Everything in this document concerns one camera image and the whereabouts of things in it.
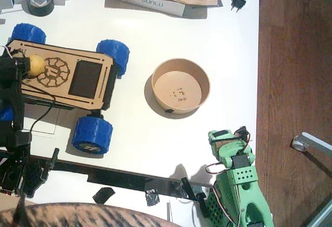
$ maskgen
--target brown paper bowl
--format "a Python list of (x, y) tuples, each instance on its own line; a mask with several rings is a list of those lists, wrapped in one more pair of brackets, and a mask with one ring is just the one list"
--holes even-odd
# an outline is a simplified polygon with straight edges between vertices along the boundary
[(187, 59), (163, 62), (154, 71), (151, 81), (157, 102), (169, 113), (189, 113), (202, 105), (210, 93), (207, 74)]

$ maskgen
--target black screen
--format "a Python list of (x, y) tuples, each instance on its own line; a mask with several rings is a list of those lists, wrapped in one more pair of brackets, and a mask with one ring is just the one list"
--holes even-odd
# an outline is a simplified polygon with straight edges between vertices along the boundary
[(94, 99), (102, 66), (100, 63), (78, 61), (68, 94)]

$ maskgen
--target green 3d-printed part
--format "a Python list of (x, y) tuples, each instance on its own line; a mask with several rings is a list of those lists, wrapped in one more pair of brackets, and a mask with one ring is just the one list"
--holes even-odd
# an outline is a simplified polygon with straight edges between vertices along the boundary
[(259, 189), (256, 168), (252, 165), (255, 155), (250, 146), (243, 150), (247, 142), (241, 136), (233, 135), (230, 130), (209, 132), (209, 142), (213, 155), (228, 169), (217, 175), (215, 189), (221, 204), (235, 223), (232, 223), (223, 213), (211, 190), (206, 200), (206, 206), (210, 212), (208, 218), (210, 225), (213, 227), (237, 226), (241, 212), (241, 227), (259, 223), (266, 227), (273, 227), (270, 208)]

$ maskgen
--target yellow ball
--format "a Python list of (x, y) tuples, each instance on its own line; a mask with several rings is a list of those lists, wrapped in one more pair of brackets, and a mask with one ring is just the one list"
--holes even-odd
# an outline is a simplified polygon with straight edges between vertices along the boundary
[(39, 76), (45, 68), (44, 59), (38, 55), (31, 55), (30, 57), (30, 70), (28, 76)]

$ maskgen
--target blue wheel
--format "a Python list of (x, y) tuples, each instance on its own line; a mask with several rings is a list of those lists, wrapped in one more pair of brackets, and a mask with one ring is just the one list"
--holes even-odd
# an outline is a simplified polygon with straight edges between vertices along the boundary
[(125, 44), (116, 40), (103, 40), (98, 43), (96, 52), (107, 54), (115, 60), (119, 69), (118, 78), (125, 74), (130, 53)]
[(10, 105), (5, 105), (0, 111), (0, 121), (12, 121), (14, 119), (14, 113)]
[(14, 27), (10, 42), (14, 39), (44, 44), (46, 41), (46, 34), (37, 26), (28, 23), (20, 23), (16, 24)]
[(93, 154), (107, 153), (113, 127), (104, 119), (85, 116), (78, 119), (72, 144), (75, 148)]

